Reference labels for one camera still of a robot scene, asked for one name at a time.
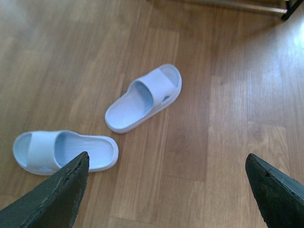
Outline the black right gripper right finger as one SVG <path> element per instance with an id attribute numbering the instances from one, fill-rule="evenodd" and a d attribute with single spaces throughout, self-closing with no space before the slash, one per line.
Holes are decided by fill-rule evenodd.
<path id="1" fill-rule="evenodd" d="M 254 154 L 245 169 L 261 216 L 269 228 L 304 226 L 304 186 Z"/>

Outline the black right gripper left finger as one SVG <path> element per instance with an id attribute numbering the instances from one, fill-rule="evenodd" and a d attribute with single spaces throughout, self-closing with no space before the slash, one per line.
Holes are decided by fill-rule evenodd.
<path id="1" fill-rule="evenodd" d="M 2 228 L 71 228 L 87 185 L 89 156 L 82 152 L 32 191 L 0 211 Z"/>

